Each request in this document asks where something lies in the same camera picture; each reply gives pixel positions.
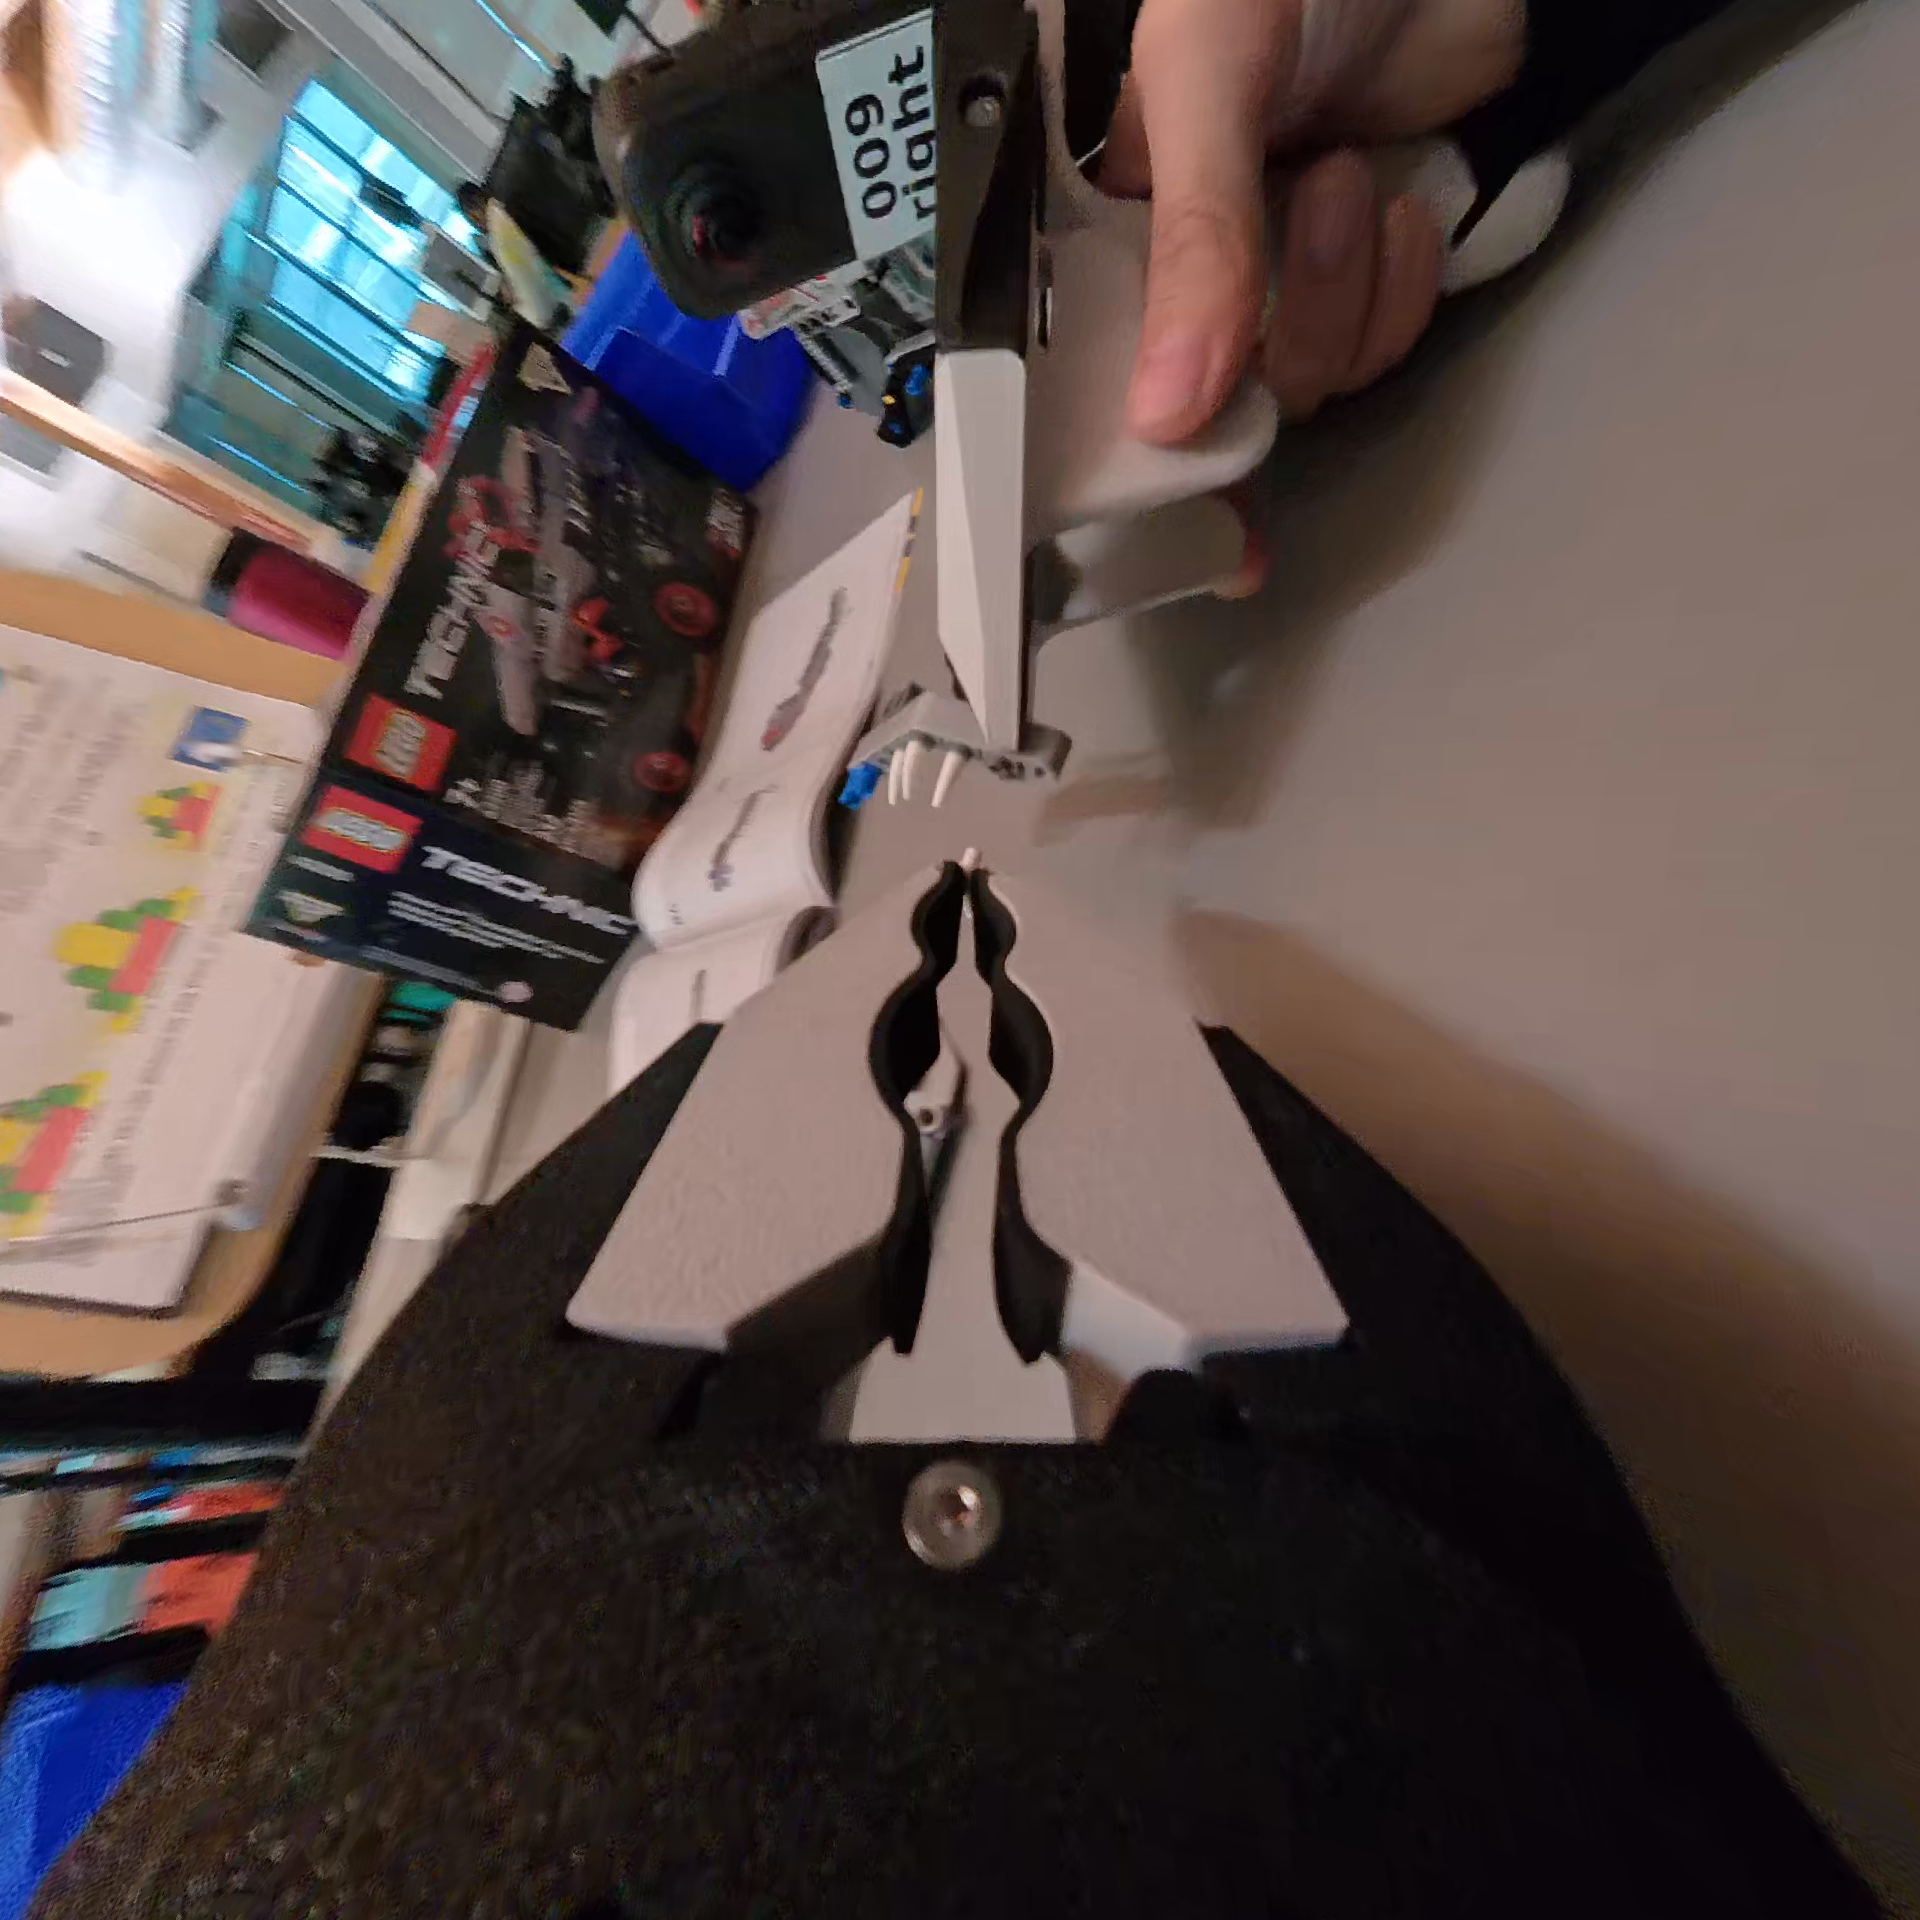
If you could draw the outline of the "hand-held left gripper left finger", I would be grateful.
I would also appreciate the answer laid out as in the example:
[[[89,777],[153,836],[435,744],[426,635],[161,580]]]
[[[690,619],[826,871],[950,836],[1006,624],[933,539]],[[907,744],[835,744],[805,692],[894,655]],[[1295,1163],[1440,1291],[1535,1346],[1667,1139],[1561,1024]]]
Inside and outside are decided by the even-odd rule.
[[[913,1097],[970,876],[882,897],[716,1033],[566,1325],[690,1353],[908,1353],[929,1277]]]

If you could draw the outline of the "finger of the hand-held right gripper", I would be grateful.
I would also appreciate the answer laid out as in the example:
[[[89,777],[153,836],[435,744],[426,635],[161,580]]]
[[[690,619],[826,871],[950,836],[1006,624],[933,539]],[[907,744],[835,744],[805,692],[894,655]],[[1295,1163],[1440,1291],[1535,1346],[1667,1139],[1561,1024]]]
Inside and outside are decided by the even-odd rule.
[[[1023,732],[1023,359],[942,350],[933,392],[938,642],[984,748],[1009,755]]]

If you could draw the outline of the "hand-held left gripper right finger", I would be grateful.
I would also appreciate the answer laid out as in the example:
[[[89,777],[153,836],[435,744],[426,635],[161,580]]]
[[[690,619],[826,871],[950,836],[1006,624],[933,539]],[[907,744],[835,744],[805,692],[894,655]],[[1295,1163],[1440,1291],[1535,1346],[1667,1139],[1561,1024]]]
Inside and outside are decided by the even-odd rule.
[[[1350,1316],[1186,998],[1040,880],[971,871],[970,909],[1014,1101],[981,1277],[1019,1367],[1064,1383],[1036,1436],[1100,1439],[1147,1376],[1333,1353]]]

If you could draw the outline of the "grey bent brick beam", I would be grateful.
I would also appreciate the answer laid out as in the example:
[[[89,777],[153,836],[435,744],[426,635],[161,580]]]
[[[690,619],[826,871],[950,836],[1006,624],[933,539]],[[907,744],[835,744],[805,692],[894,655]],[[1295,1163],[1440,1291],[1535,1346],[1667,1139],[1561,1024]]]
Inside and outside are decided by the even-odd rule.
[[[1069,751],[1069,734],[1040,725],[1023,725],[1014,748],[993,748],[967,701],[907,684],[857,740],[835,804],[859,810],[881,794],[889,804],[942,808],[967,770],[1015,787],[1053,785]]]

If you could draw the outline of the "person's right forearm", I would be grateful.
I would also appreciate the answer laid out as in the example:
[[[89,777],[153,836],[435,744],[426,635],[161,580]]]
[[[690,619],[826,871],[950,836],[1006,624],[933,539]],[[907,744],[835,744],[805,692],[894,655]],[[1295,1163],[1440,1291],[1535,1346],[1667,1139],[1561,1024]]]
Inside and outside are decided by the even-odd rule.
[[[1850,4],[1523,4],[1509,82],[1449,128],[1492,205],[1530,163],[1576,155],[1623,102],[1687,85],[1847,13]]]

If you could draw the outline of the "grey desk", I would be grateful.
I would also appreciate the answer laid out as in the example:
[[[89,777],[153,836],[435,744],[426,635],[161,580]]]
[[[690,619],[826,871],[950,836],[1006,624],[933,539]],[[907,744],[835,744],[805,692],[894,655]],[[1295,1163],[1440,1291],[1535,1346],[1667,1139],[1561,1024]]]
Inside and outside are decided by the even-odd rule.
[[[1527,1315],[1914,1915],[1914,5],[1743,5],[1549,247],[1280,435],[1273,574],[1044,645],[1049,789],[851,828],[1078,897]]]

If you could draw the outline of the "person's right hand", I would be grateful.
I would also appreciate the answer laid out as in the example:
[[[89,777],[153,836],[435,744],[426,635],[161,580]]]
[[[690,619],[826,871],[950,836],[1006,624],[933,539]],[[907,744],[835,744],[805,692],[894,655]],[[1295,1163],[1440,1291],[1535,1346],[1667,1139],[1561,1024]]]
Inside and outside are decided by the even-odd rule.
[[[1495,99],[1523,30],[1518,4],[1138,9],[1096,172],[1150,205],[1133,437],[1196,439],[1249,375],[1310,418],[1406,362],[1445,237],[1373,153]]]

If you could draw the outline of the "open instruction booklet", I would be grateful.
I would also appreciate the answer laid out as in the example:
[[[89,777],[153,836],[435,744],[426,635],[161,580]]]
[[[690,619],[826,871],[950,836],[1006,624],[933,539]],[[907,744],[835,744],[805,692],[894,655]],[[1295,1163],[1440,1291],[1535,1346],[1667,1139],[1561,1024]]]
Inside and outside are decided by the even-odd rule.
[[[835,927],[828,810],[876,709],[919,507],[903,493],[746,624],[706,769],[635,876],[642,955],[612,996],[612,1096]]]

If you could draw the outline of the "black printed toy box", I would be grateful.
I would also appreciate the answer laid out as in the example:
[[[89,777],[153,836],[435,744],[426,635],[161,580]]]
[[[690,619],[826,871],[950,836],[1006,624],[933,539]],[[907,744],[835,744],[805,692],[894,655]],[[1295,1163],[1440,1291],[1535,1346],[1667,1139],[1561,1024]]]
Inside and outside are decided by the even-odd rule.
[[[514,325],[247,935],[578,1030],[636,944],[753,535],[746,493]]]

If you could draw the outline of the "maroon container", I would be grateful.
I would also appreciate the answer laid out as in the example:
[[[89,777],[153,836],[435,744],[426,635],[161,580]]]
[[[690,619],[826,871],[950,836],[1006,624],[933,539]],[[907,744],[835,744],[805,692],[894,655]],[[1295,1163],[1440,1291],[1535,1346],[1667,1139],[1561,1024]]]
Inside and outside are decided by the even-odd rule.
[[[233,531],[202,603],[247,635],[314,658],[345,661],[369,593],[314,556]]]

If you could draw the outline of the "colourful printed instruction sheet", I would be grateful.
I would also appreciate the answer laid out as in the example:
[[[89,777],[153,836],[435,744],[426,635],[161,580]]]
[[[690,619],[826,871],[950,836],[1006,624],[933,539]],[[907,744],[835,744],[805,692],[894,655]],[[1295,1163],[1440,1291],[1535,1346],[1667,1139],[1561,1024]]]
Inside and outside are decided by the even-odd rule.
[[[2,671],[6,1303],[166,1315],[348,1037],[348,973],[243,931],[322,732],[21,627]]]

